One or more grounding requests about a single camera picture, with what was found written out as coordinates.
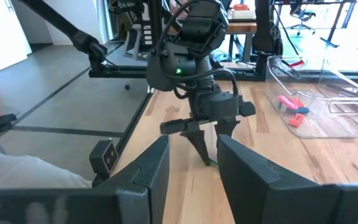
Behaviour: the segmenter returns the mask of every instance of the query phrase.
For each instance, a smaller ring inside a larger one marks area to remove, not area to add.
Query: pink plastic piece
[[[290,109],[293,109],[293,110],[296,110],[298,109],[298,105],[292,103],[291,100],[289,100],[287,97],[283,96],[283,95],[280,95],[277,97],[278,100],[280,100],[287,108],[290,108]]]

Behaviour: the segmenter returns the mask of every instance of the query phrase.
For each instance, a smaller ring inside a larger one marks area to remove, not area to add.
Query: white sleeve
[[[0,153],[0,189],[91,188],[91,182],[32,156]]]

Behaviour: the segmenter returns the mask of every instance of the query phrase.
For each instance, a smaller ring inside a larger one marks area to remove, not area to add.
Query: pink object
[[[280,95],[277,98],[278,98],[278,100],[280,100],[280,102],[282,102],[285,106],[287,106],[287,108],[290,108],[293,110],[298,109],[298,105],[292,103],[292,101],[289,100],[287,97]]]
[[[291,102],[294,103],[295,105],[297,105],[298,107],[305,107],[303,105],[303,103],[299,100],[299,99],[296,99],[295,97],[293,98],[290,98]]]

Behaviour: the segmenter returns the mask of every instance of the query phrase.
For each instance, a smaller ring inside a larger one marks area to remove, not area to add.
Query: table leg
[[[234,42],[234,35],[230,35],[230,40],[229,40],[229,61],[232,61],[232,56],[233,56],[233,42]]]
[[[252,47],[252,34],[247,34],[246,42],[244,44],[244,51],[242,53],[242,62],[246,63],[250,61],[251,47]]]
[[[356,5],[356,2],[352,2],[349,6],[349,9],[347,10],[345,20],[343,21],[342,29],[346,29],[347,25],[349,24],[349,21],[352,17],[354,6]]]
[[[278,16],[281,16],[281,10],[283,9],[283,5],[278,5]],[[278,27],[278,16],[276,18],[276,26]]]
[[[338,9],[338,12],[336,13],[336,18],[335,18],[335,21],[334,21],[334,25],[332,26],[331,28],[331,31],[329,32],[329,35],[328,35],[328,38],[327,39],[324,39],[322,37],[320,37],[321,40],[323,40],[324,42],[326,42],[327,44],[333,46],[333,47],[338,47],[338,45],[336,44],[333,44],[331,42],[331,40],[333,39],[333,36],[334,36],[334,32],[336,30],[336,25],[338,24],[338,20],[341,16],[341,13],[342,13],[342,10],[343,10],[343,5],[345,5],[344,2],[342,2],[340,5],[339,5],[339,9]]]

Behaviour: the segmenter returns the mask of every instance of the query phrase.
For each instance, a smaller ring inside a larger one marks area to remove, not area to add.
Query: office chair
[[[314,4],[316,0],[312,0],[312,1],[308,1],[308,2],[311,2],[312,4]],[[297,35],[300,35],[301,34],[301,30],[302,29],[308,29],[308,30],[313,30],[313,34],[316,33],[316,29],[315,28],[312,28],[308,25],[304,25],[304,22],[307,22],[309,21],[309,19],[311,19],[313,16],[316,17],[316,13],[312,10],[306,10],[307,9],[307,5],[305,7],[304,10],[302,10],[301,6],[302,6],[302,3],[303,1],[302,0],[296,0],[295,3],[292,3],[291,4],[291,11],[290,11],[290,15],[295,17],[295,18],[298,18],[301,23],[300,24],[297,24],[297,25],[294,25],[294,26],[290,26],[290,27],[287,27],[287,29],[294,29],[294,28],[298,28],[298,33],[296,33]]]

